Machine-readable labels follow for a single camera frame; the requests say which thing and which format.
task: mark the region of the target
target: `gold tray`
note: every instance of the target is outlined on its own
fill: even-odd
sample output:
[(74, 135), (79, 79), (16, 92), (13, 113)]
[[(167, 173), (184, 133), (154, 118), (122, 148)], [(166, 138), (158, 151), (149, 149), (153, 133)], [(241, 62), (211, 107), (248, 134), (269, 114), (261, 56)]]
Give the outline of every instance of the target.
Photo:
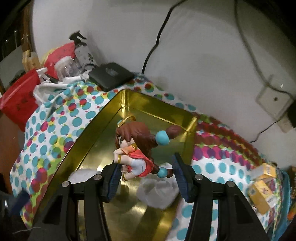
[[(162, 102), (132, 90), (120, 91), (89, 123), (64, 157), (45, 196), (37, 210), (44, 209), (58, 186), (68, 179), (78, 168), (102, 171), (105, 165), (113, 161), (115, 147), (115, 129), (117, 123), (128, 113), (137, 121), (146, 123), (152, 134), (176, 124), (184, 132), (167, 146), (152, 149), (155, 163), (160, 165), (170, 162), (175, 152), (181, 153), (185, 163), (190, 164), (194, 145), (196, 117), (190, 112)], [(165, 210), (148, 207), (138, 200), (136, 192), (140, 178), (136, 177), (119, 184), (119, 190), (110, 203), (104, 203), (109, 232), (113, 241), (165, 240), (172, 226), (180, 197)], [(79, 228), (84, 238), (83, 201), (79, 201)]]

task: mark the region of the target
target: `brown hair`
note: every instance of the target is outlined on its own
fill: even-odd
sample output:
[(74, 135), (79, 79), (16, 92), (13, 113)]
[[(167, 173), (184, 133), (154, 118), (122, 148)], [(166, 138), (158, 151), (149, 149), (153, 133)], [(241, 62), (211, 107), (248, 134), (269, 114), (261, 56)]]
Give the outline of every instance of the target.
[[(167, 133), (170, 140), (176, 138), (182, 131), (182, 128), (177, 125), (171, 125), (168, 127), (165, 132)], [(130, 142), (131, 139), (135, 141), (138, 148), (142, 151), (142, 153), (149, 158), (153, 163), (154, 160), (151, 157), (151, 149), (157, 147), (158, 144), (155, 140), (155, 135), (151, 135), (150, 130), (143, 122), (128, 122), (123, 124), (121, 127), (116, 128), (116, 138), (115, 145), (119, 149), (119, 141), (118, 138), (121, 136), (122, 140), (126, 140)], [(157, 174), (159, 171), (159, 166), (154, 164), (154, 168), (151, 171), (153, 174)], [(168, 169), (167, 177), (171, 177), (173, 175), (173, 170)]]

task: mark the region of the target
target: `anime figurine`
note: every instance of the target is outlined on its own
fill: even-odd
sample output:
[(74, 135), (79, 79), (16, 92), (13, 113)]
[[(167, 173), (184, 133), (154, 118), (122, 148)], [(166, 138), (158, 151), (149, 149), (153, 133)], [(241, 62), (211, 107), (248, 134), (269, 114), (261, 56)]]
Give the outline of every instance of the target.
[(151, 149), (158, 145), (167, 145), (176, 138), (182, 128), (171, 125), (165, 131), (151, 135), (150, 130), (143, 122), (137, 122), (132, 115), (127, 115), (117, 124), (114, 151), (114, 162), (122, 164), (122, 180), (127, 181), (134, 177), (145, 177), (149, 173), (158, 177), (172, 177), (173, 170), (159, 168), (151, 156)]

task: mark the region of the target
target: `wooden floor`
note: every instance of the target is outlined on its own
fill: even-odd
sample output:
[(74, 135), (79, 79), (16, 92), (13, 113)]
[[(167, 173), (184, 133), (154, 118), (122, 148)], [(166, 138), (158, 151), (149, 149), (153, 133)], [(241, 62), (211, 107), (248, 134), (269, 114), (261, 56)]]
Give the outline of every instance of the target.
[(9, 173), (21, 151), (19, 133), (18, 126), (0, 111), (0, 173), (3, 174), (10, 193), (12, 193), (12, 189)]

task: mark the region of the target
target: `container lid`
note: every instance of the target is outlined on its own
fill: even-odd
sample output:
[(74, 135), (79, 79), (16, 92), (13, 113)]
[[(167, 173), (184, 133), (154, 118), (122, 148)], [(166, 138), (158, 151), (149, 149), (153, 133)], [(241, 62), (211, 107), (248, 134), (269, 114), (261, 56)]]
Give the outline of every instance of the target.
[(69, 62), (72, 62), (73, 59), (71, 56), (65, 56), (63, 58), (61, 58), (58, 62), (56, 62), (56, 64), (54, 65), (55, 69), (59, 69), (61, 68), (63, 65), (68, 64)]

